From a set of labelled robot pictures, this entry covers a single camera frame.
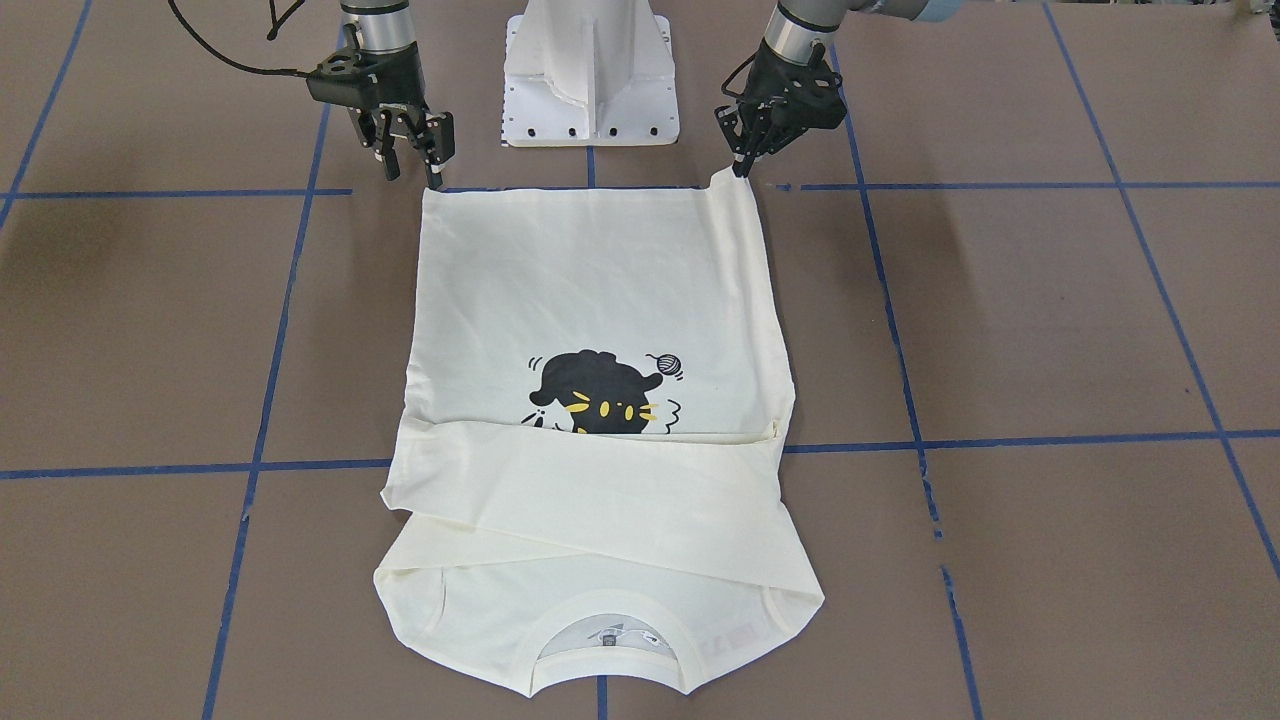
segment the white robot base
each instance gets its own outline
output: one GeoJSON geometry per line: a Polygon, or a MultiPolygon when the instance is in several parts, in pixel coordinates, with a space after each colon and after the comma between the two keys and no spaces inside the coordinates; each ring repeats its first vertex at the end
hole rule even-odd
{"type": "Polygon", "coordinates": [[[507,23],[503,70],[503,145],[669,145],[680,137],[671,23],[648,0],[530,0],[507,23]]]}

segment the brown surface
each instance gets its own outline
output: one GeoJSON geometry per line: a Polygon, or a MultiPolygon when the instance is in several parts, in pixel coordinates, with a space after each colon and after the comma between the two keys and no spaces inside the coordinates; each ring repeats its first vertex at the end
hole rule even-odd
{"type": "Polygon", "coordinates": [[[1276,577],[1216,442],[931,454],[989,717],[1276,717],[1276,577]]]}
{"type": "Polygon", "coordinates": [[[0,716],[198,717],[244,475],[0,483],[0,716]]]}
{"type": "Polygon", "coordinates": [[[218,716],[590,719],[595,682],[532,701],[430,662],[392,635],[374,568],[403,527],[385,471],[264,475],[218,716]]]}
{"type": "MultiPolygon", "coordinates": [[[[710,110],[771,4],[654,0],[673,26],[682,140],[599,150],[600,186],[705,184],[730,163],[710,110]]],[[[264,5],[183,3],[250,63],[306,67],[333,46],[333,4],[307,3],[271,45],[264,5]]],[[[3,188],[81,6],[0,0],[14,55],[3,188]]],[[[429,100],[460,123],[448,182],[585,184],[582,149],[498,145],[502,33],[524,3],[413,8],[429,100]]],[[[1226,10],[1053,6],[1125,179],[1280,181],[1280,46],[1266,18],[1226,10]]],[[[966,6],[941,26],[855,17],[837,50],[869,182],[1111,181],[1037,5],[966,6]]],[[[20,190],[305,188],[319,118],[301,81],[219,64],[163,4],[99,0],[20,190]]],[[[312,202],[266,398],[269,461],[392,452],[424,184],[402,158],[385,183],[332,114],[319,186],[355,195],[312,202]]],[[[788,442],[910,447],[860,196],[800,190],[855,182],[846,133],[809,133],[753,179],[797,383],[788,442]]],[[[1224,423],[1275,434],[1280,191],[1129,192],[1224,423]]],[[[925,442],[1212,429],[1117,191],[869,197],[925,442]]],[[[0,716],[201,715],[246,474],[14,478],[250,464],[303,205],[12,204],[0,716]]],[[[787,456],[786,498],[828,593],[813,626],[691,698],[613,679],[609,715],[970,717],[942,562],[986,717],[1280,715],[1280,583],[1220,443],[1096,441],[931,451],[941,543],[914,452],[787,456]]],[[[1233,447],[1276,537],[1280,438],[1233,447]]],[[[215,717],[595,716],[591,680],[529,702],[396,642],[370,582],[402,521],[378,501],[381,477],[260,473],[215,717]]]]}
{"type": "Polygon", "coordinates": [[[611,679],[609,717],[968,716],[915,455],[792,455],[782,486],[826,606],[799,638],[690,697],[611,679]]]}

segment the robotic arm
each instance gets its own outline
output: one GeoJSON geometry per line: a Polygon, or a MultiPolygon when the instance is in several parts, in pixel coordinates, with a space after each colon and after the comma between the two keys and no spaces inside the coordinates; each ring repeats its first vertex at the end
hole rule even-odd
{"type": "Polygon", "coordinates": [[[306,73],[311,97],[347,108],[360,143],[374,150],[389,181],[401,172],[396,138],[407,140],[438,190],[453,156],[453,115],[426,105],[408,0],[342,0],[342,12],[344,46],[306,73]]]}
{"type": "Polygon", "coordinates": [[[840,127],[847,113],[841,77],[827,64],[831,37],[846,13],[878,13],[909,20],[945,20],[963,0],[780,0],[754,55],[721,91],[735,100],[716,109],[733,173],[746,177],[755,159],[774,154],[809,128],[840,127]],[[730,83],[750,65],[741,92],[730,83]]]}

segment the white fabric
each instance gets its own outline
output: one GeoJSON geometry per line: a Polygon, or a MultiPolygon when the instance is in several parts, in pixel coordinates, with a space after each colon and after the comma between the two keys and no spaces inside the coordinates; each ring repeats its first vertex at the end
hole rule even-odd
{"type": "Polygon", "coordinates": [[[428,192],[383,491],[412,516],[374,574],[396,635],[525,696],[596,674],[687,693],[785,643],[823,602],[778,495],[794,400],[728,170],[428,192]]]}

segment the black cable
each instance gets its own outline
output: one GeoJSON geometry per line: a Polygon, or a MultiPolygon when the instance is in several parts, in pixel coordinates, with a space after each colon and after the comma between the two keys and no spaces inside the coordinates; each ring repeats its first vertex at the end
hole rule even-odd
{"type": "Polygon", "coordinates": [[[201,47],[207,50],[209,54],[212,55],[214,58],[218,58],[219,60],[227,63],[228,65],[236,68],[237,70],[253,73],[256,76],[307,77],[307,73],[293,68],[255,68],[252,65],[237,63],[236,60],[232,60],[230,58],[223,55],[218,50],[214,50],[212,45],[206,42],[204,37],[200,37],[200,33],[196,32],[196,28],[191,27],[191,23],[187,22],[187,18],[182,17],[182,12],[178,10],[178,0],[169,0],[169,9],[173,10],[173,17],[178,18],[178,22],[182,24],[182,27],[187,31],[188,35],[191,35],[192,38],[195,38],[196,42],[200,44],[201,47]]]}
{"type": "Polygon", "coordinates": [[[289,17],[298,12],[298,8],[301,8],[307,0],[296,0],[287,10],[284,10],[284,14],[280,15],[279,19],[275,17],[275,0],[269,1],[271,4],[271,29],[268,31],[266,38],[275,40],[275,36],[280,33],[280,28],[284,27],[284,23],[288,22],[289,17]]]}

